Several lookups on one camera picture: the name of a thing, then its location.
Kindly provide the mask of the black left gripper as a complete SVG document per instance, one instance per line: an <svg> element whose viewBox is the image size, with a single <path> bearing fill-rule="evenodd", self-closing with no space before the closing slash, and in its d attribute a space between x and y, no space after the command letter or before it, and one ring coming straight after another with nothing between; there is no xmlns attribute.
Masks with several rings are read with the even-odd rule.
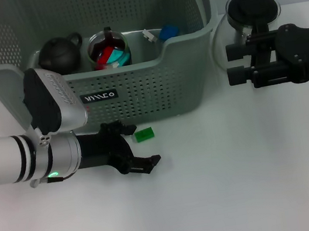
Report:
<svg viewBox="0 0 309 231"><path fill-rule="evenodd" d="M78 135L82 169L111 166L121 174L150 174L161 160L160 155L134 157L124 135L133 135L137 126L123 124L120 120L101 124L100 130L92 135Z"/></svg>

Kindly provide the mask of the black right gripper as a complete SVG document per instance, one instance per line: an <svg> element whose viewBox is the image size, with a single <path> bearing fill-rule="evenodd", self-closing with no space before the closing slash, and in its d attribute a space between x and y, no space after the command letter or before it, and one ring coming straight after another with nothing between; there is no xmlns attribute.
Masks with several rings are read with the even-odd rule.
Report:
<svg viewBox="0 0 309 231"><path fill-rule="evenodd" d="M309 81L309 28L295 24L281 25L278 30L248 35L243 44L226 45L228 61L258 56L275 50L282 61L253 67L235 67L226 70L230 86L250 81L255 88L292 82Z"/></svg>

